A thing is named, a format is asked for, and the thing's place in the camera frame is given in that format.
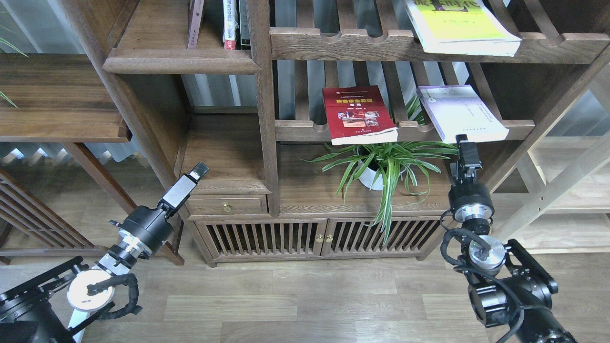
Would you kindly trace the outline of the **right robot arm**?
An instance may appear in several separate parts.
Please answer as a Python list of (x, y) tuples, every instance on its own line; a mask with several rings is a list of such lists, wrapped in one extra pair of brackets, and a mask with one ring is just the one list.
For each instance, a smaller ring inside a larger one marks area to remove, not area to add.
[(467, 279), (477, 319), (487, 328), (509, 325), (501, 343), (511, 337), (521, 343), (574, 343), (551, 311), (557, 282), (517, 240), (502, 243), (490, 236), (495, 211), (488, 189), (477, 180), (476, 144), (464, 134), (456, 142), (448, 198), (449, 212), (461, 227), (446, 230), (440, 251)]

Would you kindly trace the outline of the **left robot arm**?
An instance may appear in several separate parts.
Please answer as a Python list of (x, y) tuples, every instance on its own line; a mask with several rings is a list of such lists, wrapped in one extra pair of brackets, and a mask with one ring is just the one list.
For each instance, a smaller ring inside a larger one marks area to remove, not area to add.
[(94, 265), (81, 256), (1, 295), (3, 343), (75, 343), (95, 321), (138, 314), (139, 282), (131, 272), (168, 241), (168, 220), (185, 204), (209, 167), (198, 163), (168, 189), (155, 208), (139, 206), (123, 222), (112, 221), (122, 237)]

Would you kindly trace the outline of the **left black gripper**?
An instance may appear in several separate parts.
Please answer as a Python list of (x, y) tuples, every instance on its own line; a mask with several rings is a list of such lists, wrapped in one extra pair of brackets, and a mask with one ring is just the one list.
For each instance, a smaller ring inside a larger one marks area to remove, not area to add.
[(144, 245), (141, 255), (153, 255), (165, 243), (172, 232), (167, 219), (172, 217), (183, 206), (199, 180), (209, 171), (209, 167), (199, 162), (188, 174), (183, 174), (177, 182), (166, 191), (155, 209), (138, 206), (128, 217), (119, 223), (109, 220), (119, 228), (120, 235), (139, 239)]

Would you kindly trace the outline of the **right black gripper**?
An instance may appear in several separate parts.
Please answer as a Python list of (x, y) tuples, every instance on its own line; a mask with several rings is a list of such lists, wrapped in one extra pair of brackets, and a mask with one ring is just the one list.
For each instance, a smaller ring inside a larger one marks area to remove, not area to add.
[(477, 181), (477, 170), (482, 168), (477, 143), (466, 134), (456, 135), (459, 159), (451, 163), (451, 189), (448, 193), (453, 219), (464, 223), (471, 219), (488, 220), (494, 206), (487, 187)]

